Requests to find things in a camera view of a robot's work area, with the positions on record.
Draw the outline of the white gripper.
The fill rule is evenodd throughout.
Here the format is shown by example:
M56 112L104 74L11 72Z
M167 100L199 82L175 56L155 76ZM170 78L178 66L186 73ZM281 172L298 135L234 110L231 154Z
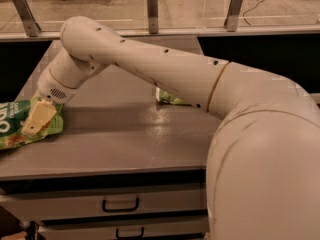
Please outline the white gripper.
M69 102L78 92L60 84L46 68L37 81L37 91L42 98L58 104ZM36 135L57 113L52 102L36 101L23 123L21 133L27 136Z

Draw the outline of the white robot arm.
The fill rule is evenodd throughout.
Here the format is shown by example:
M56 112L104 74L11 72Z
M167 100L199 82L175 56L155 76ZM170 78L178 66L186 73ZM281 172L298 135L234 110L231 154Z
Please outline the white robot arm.
M23 124L38 133L90 77L115 65L220 119L206 166L210 240L320 240L320 112L292 80L126 39L78 16L40 76Z

